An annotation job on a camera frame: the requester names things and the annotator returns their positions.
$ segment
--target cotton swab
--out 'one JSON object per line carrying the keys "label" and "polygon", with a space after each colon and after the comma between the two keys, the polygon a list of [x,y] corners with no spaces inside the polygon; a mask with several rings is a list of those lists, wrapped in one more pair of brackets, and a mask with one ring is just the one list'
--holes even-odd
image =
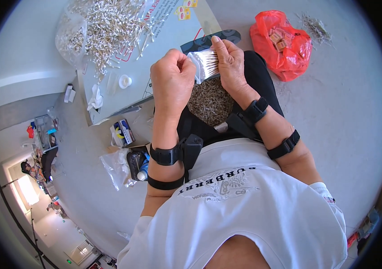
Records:
{"label": "cotton swab", "polygon": [[219,74],[219,61],[215,49],[189,52],[188,58],[191,59],[197,67],[195,74],[197,84],[201,84],[206,79]]}

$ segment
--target black pants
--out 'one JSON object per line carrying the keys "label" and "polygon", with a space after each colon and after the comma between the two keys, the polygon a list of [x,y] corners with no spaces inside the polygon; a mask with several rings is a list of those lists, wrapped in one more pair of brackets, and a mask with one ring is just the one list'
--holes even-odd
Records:
{"label": "black pants", "polygon": [[[50,135],[49,143],[51,143],[51,147],[55,147],[56,143],[52,143],[52,137],[55,137],[55,136],[54,135]],[[43,175],[44,175],[44,177],[46,178],[47,181],[50,180],[50,177],[51,177],[51,166],[52,166],[52,162],[54,161],[54,158],[55,158],[57,152],[58,152],[58,147],[57,148],[53,148],[50,151],[48,151],[48,152],[46,152],[45,154],[42,155],[42,160],[41,160],[42,173],[43,173]]]}
{"label": "black pants", "polygon": [[[266,61],[255,51],[245,51],[245,78],[248,84],[264,97],[269,105],[283,116],[274,90],[273,81],[267,70]],[[232,113],[243,112],[242,108],[234,102]],[[241,133],[228,128],[226,132],[218,133],[213,127],[192,114],[188,106],[182,111],[177,125],[179,139],[188,137],[191,133],[198,135],[204,141],[203,146],[215,142],[244,137]]]}

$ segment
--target lid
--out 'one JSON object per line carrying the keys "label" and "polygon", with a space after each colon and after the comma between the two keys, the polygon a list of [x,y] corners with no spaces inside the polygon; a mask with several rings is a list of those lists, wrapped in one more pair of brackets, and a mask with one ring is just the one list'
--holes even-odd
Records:
{"label": "lid", "polygon": [[128,86],[131,85],[131,83],[132,83],[132,79],[127,75],[122,75],[119,78],[119,87],[121,87],[122,89],[127,88]]}
{"label": "lid", "polygon": [[137,173],[137,178],[141,181],[145,181],[147,179],[147,174],[144,171],[140,171]]}

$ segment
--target person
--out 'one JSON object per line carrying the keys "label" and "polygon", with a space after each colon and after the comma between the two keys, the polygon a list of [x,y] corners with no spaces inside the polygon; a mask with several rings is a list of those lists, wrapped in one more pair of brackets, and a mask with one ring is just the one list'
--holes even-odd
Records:
{"label": "person", "polygon": [[[255,123],[263,141],[240,132],[216,134],[190,115],[187,102],[196,68],[178,50],[151,66],[155,115],[152,148],[171,149],[184,123],[204,144],[189,181],[163,190],[147,186],[144,208],[119,268],[340,268],[347,258],[342,211],[300,139],[274,160],[268,152],[295,133],[283,117],[262,57],[212,37],[222,87],[244,111],[264,97],[266,114]],[[183,177],[182,161],[150,159],[154,182]]]}
{"label": "person", "polygon": [[[49,135],[51,146],[56,145],[56,138],[52,134]],[[24,174],[32,176],[38,183],[49,182],[51,180],[51,165],[58,153],[58,147],[47,151],[45,154],[40,149],[37,150],[37,159],[34,166],[28,164],[27,161],[21,163],[21,169]]]}
{"label": "person", "polygon": [[49,209],[60,210],[61,206],[51,202],[50,204],[48,204],[48,207],[46,208],[46,210],[49,211]]}

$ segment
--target red plastic bag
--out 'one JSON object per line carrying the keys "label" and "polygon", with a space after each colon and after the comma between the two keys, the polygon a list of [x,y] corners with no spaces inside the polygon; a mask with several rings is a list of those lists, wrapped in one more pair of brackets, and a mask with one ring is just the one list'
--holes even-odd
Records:
{"label": "red plastic bag", "polygon": [[[279,10],[260,12],[255,17],[256,23],[251,26],[254,50],[267,62],[267,66],[281,81],[291,81],[300,76],[309,65],[312,53],[312,39],[304,30],[294,29]],[[293,35],[291,47],[286,47],[279,53],[269,38],[269,30],[280,28]]]}
{"label": "red plastic bag", "polygon": [[32,129],[31,125],[27,128],[28,138],[34,138],[34,130]]}

